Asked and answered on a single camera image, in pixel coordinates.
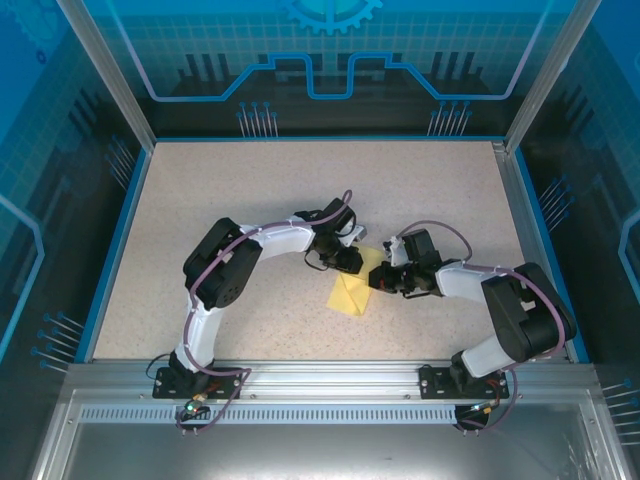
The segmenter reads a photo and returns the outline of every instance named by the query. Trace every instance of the blue wall panel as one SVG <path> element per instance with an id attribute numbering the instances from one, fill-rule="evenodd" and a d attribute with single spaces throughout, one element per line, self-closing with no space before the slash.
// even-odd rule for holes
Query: blue wall panel
<path id="1" fill-rule="evenodd" d="M 231 137 L 503 135 L 572 6 L 88 3 L 159 136 Z"/>
<path id="2" fill-rule="evenodd" d="M 0 0 L 0 42 L 0 465 L 17 479 L 73 359 L 140 146 L 54 1 Z"/>
<path id="3" fill-rule="evenodd" d="M 604 384 L 640 382 L 640 5 L 605 0 L 522 149 Z"/>

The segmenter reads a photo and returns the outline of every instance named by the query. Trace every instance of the white robotic arm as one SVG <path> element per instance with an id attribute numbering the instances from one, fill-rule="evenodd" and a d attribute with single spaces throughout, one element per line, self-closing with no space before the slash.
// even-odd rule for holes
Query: white robotic arm
<path id="1" fill-rule="evenodd" d="M 327 207 L 324 212 L 320 212 L 313 218 L 322 218 L 336 207 L 336 201 Z M 345 214 L 339 220 L 331 224 L 319 227 L 301 225 L 311 217 L 309 212 L 299 212 L 283 223 L 289 225 L 260 230 L 251 225 L 235 225 L 229 219 L 222 219 L 207 234 L 194 253 L 185 263 L 185 273 L 187 274 L 187 286 L 193 283 L 193 277 L 198 276 L 202 271 L 202 266 L 206 261 L 201 261 L 205 257 L 217 255 L 220 247 L 228 239 L 229 231 L 238 230 L 244 234 L 253 230 L 258 233 L 248 237 L 247 241 L 252 242 L 252 249 L 243 251 L 237 250 L 233 257 L 216 268 L 209 275 L 211 284 L 203 283 L 204 288 L 199 288 L 198 293 L 201 301 L 195 306 L 195 314 L 189 326 L 188 348 L 193 359 L 198 365 L 211 365 L 215 358 L 214 344 L 222 321 L 224 310 L 227 305 L 235 301 L 240 295 L 244 285 L 248 280 L 253 266 L 271 257 L 286 253 L 302 253 L 315 250 L 319 253 L 320 259 L 326 267 L 335 268 L 341 271 L 357 273 L 362 266 L 362 258 L 357 249 L 352 247 L 352 243 L 359 241 L 366 235 L 366 229 L 362 225 L 355 224 L 355 215 L 350 209 L 345 209 Z M 215 287 L 216 275 L 228 278 L 218 281 Z M 189 311 L 193 308 L 189 296 Z M 174 351 L 175 360 L 184 368 L 191 372 L 197 372 L 198 367 L 191 362 L 185 351 L 184 342 L 180 342 Z"/>
<path id="2" fill-rule="evenodd" d="M 558 323 L 547 304 L 503 269 L 474 269 L 461 260 L 440 258 L 425 229 L 392 237 L 384 244 L 388 261 L 369 275 L 369 286 L 411 299 L 427 295 L 466 298 L 488 308 L 496 333 L 451 359 L 451 376 L 463 391 L 496 371 L 525 362 L 558 344 Z M 534 263 L 514 269 L 534 284 L 561 317 L 565 339 L 577 332 L 575 320 Z"/>

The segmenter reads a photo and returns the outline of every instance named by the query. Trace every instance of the speckled tabletop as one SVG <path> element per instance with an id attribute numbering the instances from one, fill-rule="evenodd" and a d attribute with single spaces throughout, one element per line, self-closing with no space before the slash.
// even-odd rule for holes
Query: speckled tabletop
<path id="1" fill-rule="evenodd" d="M 381 248 L 406 225 L 435 219 L 467 236 L 476 263 L 523 262 L 489 142 L 159 143 L 94 358 L 151 358 L 177 345 L 187 304 L 182 264 L 216 220 L 281 220 L 324 208 L 347 188 L 369 232 L 365 245 Z M 443 258 L 463 256 L 447 231 L 430 232 Z M 362 317 L 330 310 L 337 275 L 297 254 L 260 263 L 225 313 L 216 357 L 438 359 L 493 332 L 488 312 L 462 299 L 373 292 Z"/>

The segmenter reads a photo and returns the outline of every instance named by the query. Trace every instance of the black mounting bracket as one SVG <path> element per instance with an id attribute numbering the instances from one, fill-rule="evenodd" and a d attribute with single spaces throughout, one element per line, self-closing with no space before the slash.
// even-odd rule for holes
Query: black mounting bracket
<path id="1" fill-rule="evenodd" d="M 449 367 L 432 367 L 424 365 L 418 369 L 420 398 L 422 400 L 493 400 L 496 391 L 487 380 L 498 382 L 500 399 L 509 398 L 509 387 L 504 373 L 491 373 L 486 377 L 469 383 L 461 392 L 451 376 Z"/>
<path id="2" fill-rule="evenodd" d="M 220 372 L 239 369 L 240 367 L 216 368 Z M 240 374 L 231 377 L 211 377 L 202 374 L 199 378 L 202 380 L 196 386 L 191 382 L 185 382 L 184 377 L 178 375 L 175 369 L 170 367 L 159 368 L 156 372 L 152 396 L 153 398 L 188 400 L 198 393 L 206 392 L 209 400 L 228 400 L 236 389 L 238 382 L 242 380 Z"/>

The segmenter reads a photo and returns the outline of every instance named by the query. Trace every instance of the yellow napkin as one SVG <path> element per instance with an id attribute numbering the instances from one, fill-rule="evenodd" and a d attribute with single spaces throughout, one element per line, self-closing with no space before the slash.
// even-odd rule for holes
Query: yellow napkin
<path id="1" fill-rule="evenodd" d="M 380 266 L 386 258 L 384 252 L 375 248 L 358 246 L 362 255 L 362 268 L 357 275 L 341 273 L 336 278 L 327 307 L 347 315 L 361 316 L 367 308 L 371 288 L 369 288 L 369 272 Z"/>

